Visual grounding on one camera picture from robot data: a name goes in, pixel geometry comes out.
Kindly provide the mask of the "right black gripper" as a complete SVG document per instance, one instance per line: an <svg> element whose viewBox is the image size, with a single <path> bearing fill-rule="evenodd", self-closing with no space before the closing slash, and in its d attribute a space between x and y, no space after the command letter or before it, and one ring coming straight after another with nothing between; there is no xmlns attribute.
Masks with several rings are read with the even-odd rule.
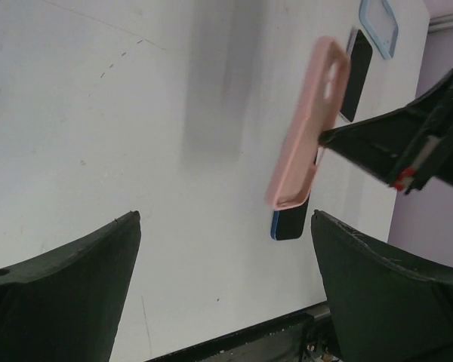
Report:
<svg viewBox="0 0 453 362"><path fill-rule="evenodd" d="M420 191L432 178L453 187L453 69L406 106L318 141L398 192Z"/></svg>

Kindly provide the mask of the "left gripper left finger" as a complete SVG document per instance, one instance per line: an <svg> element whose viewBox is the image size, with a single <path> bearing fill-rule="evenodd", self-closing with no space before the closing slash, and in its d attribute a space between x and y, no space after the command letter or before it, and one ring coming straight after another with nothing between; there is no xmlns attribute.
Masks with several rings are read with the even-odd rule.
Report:
<svg viewBox="0 0 453 362"><path fill-rule="evenodd" d="M0 361L108 361L139 246L131 211L0 268Z"/></svg>

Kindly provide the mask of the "blue-edged black phone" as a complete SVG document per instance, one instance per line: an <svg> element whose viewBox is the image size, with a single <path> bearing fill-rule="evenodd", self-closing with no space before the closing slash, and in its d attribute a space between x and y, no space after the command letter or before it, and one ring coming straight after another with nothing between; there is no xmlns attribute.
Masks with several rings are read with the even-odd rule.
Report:
<svg viewBox="0 0 453 362"><path fill-rule="evenodd" d="M293 199L281 200L282 206L288 205L288 208L274 210L270 227L270 237L274 241L295 240L302 236L304 232L305 221L307 217L307 208L309 205L310 194L302 204L298 201L298 196Z"/></svg>

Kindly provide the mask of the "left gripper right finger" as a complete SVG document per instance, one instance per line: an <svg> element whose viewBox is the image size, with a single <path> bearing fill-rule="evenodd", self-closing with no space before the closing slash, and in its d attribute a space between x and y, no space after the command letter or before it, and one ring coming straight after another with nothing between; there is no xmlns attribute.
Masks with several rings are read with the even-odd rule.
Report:
<svg viewBox="0 0 453 362"><path fill-rule="evenodd" d="M311 235L343 361L453 361L453 268L324 211Z"/></svg>

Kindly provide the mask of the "pink phone case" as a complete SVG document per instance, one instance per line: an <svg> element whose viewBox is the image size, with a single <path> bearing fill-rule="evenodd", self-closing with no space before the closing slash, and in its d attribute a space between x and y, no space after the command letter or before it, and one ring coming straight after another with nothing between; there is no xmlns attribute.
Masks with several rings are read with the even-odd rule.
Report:
<svg viewBox="0 0 453 362"><path fill-rule="evenodd" d="M265 195L273 210L301 206L309 197L318 162L319 137L333 128L350 77L350 58L337 40L316 40L294 116Z"/></svg>

